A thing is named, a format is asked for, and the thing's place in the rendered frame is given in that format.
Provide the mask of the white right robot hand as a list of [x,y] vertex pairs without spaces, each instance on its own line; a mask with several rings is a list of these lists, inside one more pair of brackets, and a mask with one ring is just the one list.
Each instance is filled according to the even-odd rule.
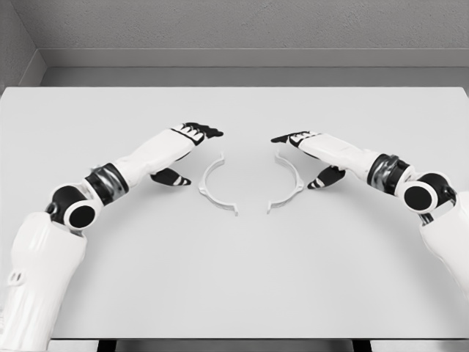
[[301,131],[277,136],[270,141],[290,144],[306,155],[329,164],[307,185],[308,189],[326,188],[339,182],[348,169],[352,170],[358,165],[358,159],[363,156],[363,151],[358,147],[326,133]]

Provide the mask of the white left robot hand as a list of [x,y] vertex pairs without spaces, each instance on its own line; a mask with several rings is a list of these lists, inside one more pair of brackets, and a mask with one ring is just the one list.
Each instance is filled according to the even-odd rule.
[[146,176],[166,186],[190,185],[191,180],[169,167],[204,140],[223,134],[217,128],[197,122],[184,122],[162,131],[131,154],[130,166],[125,173],[128,185],[134,187]]

